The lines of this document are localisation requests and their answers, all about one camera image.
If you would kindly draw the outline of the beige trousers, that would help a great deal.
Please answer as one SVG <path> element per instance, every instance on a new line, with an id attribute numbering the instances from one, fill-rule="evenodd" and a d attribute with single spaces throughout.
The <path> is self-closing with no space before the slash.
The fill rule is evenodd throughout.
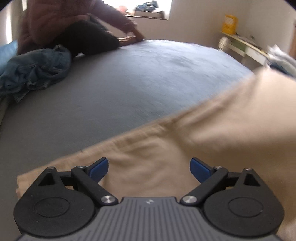
<path id="1" fill-rule="evenodd" d="M 118 204 L 95 206 L 71 170 L 100 158 L 99 182 Z M 228 170 L 201 206 L 198 158 Z M 20 240 L 295 240 L 295 78 L 261 69 L 178 115 L 18 177 Z"/>

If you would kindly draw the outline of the grey bed blanket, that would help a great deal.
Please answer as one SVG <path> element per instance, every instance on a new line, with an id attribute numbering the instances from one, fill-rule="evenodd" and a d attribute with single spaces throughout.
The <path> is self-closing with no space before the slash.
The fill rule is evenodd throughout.
<path id="1" fill-rule="evenodd" d="M 144 41 L 74 60 L 68 76 L 10 104 L 1 124 L 1 240 L 15 240 L 16 178 L 198 104 L 251 71 L 214 48 Z"/>

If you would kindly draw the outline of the blue denim jeans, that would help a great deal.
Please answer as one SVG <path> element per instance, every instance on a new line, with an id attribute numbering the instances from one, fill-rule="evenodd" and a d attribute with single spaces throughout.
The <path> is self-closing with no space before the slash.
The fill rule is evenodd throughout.
<path id="1" fill-rule="evenodd" d="M 71 54 L 61 45 L 12 57 L 1 74 L 1 97 L 20 102 L 27 93 L 62 81 L 71 67 Z"/>

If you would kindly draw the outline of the wooden side shelf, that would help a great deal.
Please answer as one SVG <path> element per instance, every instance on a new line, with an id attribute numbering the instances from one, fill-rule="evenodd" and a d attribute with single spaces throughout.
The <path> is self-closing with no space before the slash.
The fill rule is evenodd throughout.
<path id="1" fill-rule="evenodd" d="M 229 35 L 223 32 L 221 34 L 221 37 L 225 36 L 229 39 L 228 50 L 225 53 L 242 65 L 251 69 L 267 65 L 269 57 L 264 50 L 244 40 L 240 35 Z"/>

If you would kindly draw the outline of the white woven ball lamp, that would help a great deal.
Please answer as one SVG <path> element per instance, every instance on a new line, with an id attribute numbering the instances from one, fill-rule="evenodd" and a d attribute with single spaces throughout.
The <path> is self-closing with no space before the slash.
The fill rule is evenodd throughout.
<path id="1" fill-rule="evenodd" d="M 229 39 L 223 36 L 218 43 L 218 50 L 221 52 L 226 52 L 228 50 Z"/>

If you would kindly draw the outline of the white folded top garment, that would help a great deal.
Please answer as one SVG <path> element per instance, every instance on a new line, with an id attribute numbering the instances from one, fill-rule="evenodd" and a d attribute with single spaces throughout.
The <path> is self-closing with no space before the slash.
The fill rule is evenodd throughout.
<path id="1" fill-rule="evenodd" d="M 268 65 L 271 69 L 275 69 L 283 74 L 295 78 L 295 59 L 274 45 L 267 48 Z"/>

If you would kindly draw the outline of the blue duvet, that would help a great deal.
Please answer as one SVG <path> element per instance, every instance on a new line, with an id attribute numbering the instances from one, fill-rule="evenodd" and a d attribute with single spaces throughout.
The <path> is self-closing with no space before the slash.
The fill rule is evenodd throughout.
<path id="1" fill-rule="evenodd" d="M 7 62 L 17 55 L 18 42 L 12 41 L 9 44 L 2 45 L 0 47 L 0 75 L 2 75 L 6 69 Z"/>

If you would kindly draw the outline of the seated person in maroon jacket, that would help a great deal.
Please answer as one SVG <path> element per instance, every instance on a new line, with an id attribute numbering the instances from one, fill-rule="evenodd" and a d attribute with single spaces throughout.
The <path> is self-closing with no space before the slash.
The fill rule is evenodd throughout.
<path id="1" fill-rule="evenodd" d="M 71 53 L 96 55 L 144 40 L 137 24 L 104 1 L 28 1 L 18 54 L 61 45 Z"/>

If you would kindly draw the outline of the yellow box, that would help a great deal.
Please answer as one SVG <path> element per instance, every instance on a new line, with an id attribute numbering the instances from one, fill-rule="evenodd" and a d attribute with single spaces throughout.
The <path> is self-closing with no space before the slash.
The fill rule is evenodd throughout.
<path id="1" fill-rule="evenodd" d="M 233 15 L 225 15 L 225 19 L 222 25 L 222 32 L 229 35 L 235 35 L 237 24 L 238 18 Z"/>

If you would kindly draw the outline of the shoes on white box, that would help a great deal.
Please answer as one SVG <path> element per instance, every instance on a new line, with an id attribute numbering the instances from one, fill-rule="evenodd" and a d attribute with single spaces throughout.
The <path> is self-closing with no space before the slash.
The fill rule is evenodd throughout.
<path id="1" fill-rule="evenodd" d="M 159 10 L 157 1 L 145 2 L 138 4 L 134 10 L 134 16 L 153 18 L 153 19 L 165 19 L 165 12 Z"/>

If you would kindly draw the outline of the grey sweatpants with drawstring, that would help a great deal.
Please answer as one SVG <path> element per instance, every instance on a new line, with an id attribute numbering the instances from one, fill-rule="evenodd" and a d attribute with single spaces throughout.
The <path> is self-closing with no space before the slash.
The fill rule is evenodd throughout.
<path id="1" fill-rule="evenodd" d="M 11 98 L 9 96 L 1 96 L 0 100 L 0 125 L 3 122 L 4 116 L 10 104 Z"/>

